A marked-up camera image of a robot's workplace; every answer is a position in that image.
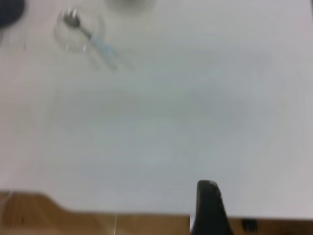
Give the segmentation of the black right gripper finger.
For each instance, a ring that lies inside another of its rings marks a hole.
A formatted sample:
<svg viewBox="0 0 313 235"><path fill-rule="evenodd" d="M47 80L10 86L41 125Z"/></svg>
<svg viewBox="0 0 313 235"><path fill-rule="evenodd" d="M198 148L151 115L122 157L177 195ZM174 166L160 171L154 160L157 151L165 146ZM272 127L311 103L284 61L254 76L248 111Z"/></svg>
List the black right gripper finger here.
<svg viewBox="0 0 313 235"><path fill-rule="evenodd" d="M196 214L192 235L231 235L222 194L214 181L200 180L197 184Z"/></svg>

